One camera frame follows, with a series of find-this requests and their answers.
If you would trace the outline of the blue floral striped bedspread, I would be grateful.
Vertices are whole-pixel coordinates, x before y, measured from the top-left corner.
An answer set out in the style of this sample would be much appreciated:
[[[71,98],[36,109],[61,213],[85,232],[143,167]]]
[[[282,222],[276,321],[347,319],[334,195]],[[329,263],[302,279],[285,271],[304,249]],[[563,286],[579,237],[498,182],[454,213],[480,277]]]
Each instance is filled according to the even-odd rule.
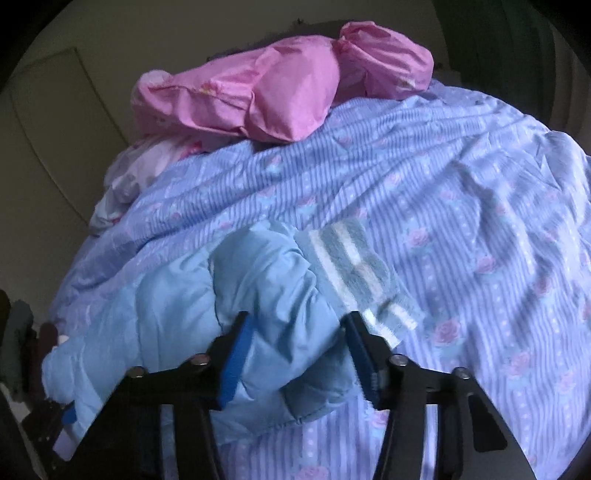
[[[42,365],[81,438],[125,371],[259,321],[213,423],[231,479],[369,479],[388,416],[339,318],[426,369],[473,372],[540,479],[590,449],[590,159],[494,97],[433,83],[336,107],[304,141],[167,167],[85,241]]]

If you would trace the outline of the dark green curtain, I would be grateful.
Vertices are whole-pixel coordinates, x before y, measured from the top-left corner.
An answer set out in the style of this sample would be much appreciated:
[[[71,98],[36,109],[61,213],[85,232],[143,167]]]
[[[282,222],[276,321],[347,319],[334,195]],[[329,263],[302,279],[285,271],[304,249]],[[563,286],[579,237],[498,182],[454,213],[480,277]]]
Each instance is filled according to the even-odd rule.
[[[556,85],[549,21],[527,1],[440,0],[434,6],[462,84],[547,123]]]

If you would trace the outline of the pink crumpled blanket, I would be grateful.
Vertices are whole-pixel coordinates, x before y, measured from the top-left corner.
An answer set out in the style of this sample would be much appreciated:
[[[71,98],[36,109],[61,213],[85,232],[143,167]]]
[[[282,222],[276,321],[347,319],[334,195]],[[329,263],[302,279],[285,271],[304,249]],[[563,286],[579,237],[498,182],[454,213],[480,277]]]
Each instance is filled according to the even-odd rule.
[[[433,71],[432,53],[405,35],[372,21],[349,22],[335,39],[288,37],[178,74],[147,72],[130,104],[143,134],[195,131],[291,143],[353,98],[405,100],[425,91]]]

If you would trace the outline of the white pink floral pillow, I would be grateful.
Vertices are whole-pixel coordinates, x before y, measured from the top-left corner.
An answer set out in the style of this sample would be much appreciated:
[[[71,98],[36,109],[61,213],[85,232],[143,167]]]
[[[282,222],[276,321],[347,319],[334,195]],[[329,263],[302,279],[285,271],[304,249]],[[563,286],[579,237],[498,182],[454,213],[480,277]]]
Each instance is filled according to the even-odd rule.
[[[90,234],[100,236],[117,224],[167,167],[202,152],[204,141],[196,135],[149,135],[123,150],[105,174],[103,196],[89,220]]]

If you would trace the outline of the teal folded garment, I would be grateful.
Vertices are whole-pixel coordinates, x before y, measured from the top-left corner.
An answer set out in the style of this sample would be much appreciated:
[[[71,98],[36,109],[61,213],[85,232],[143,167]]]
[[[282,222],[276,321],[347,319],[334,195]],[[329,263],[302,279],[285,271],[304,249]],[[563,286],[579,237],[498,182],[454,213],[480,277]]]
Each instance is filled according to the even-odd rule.
[[[30,306],[22,301],[11,302],[1,291],[1,383],[14,402],[25,401],[23,362],[25,346],[33,332],[34,316]]]

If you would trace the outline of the maroon folded garment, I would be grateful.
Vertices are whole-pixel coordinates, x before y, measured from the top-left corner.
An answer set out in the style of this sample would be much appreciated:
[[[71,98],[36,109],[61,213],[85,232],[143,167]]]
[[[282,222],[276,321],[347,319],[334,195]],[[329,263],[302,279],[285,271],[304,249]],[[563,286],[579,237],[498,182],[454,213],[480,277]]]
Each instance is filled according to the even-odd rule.
[[[58,331],[52,323],[43,323],[38,332],[38,358],[43,360],[58,345]]]

